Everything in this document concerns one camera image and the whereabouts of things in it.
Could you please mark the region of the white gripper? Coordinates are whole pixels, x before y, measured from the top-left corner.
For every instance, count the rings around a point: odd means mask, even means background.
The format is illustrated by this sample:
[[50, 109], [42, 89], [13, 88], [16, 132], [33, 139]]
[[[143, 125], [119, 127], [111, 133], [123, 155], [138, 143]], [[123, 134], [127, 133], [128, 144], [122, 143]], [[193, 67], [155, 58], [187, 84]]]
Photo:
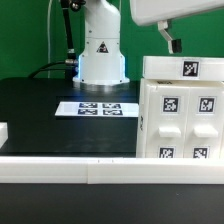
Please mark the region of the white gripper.
[[172, 36], [169, 19], [180, 18], [224, 7], [224, 0], [130, 0], [133, 21], [138, 26], [157, 23], [170, 54], [182, 52], [182, 41]]

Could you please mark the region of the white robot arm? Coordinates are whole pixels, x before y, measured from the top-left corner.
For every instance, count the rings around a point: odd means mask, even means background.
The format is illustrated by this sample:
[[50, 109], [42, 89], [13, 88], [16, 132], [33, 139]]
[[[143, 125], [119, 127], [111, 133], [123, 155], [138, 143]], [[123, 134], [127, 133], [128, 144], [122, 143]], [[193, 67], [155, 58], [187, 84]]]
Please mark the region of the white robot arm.
[[[126, 84], [125, 58], [120, 52], [119, 10], [107, 0], [60, 0], [66, 27], [71, 78], [76, 85], [109, 88]], [[156, 80], [224, 81], [224, 59], [179, 57], [181, 41], [168, 33], [171, 20], [224, 7], [224, 0], [130, 0], [133, 21], [156, 24], [170, 55], [146, 56], [143, 77]], [[76, 55], [69, 13], [85, 10], [85, 49]]]

